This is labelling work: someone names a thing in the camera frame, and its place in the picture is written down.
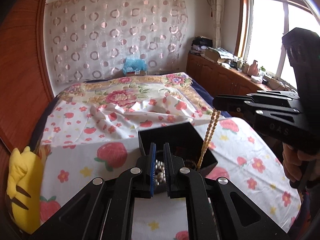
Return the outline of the person's right hand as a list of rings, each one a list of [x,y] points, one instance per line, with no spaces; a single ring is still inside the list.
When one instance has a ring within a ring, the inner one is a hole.
[[[319,179],[319,153],[308,155],[302,151],[295,150],[292,146],[283,143],[283,169],[285,176],[291,181],[300,181],[302,172],[300,166],[304,161],[316,161],[310,174],[310,181]]]

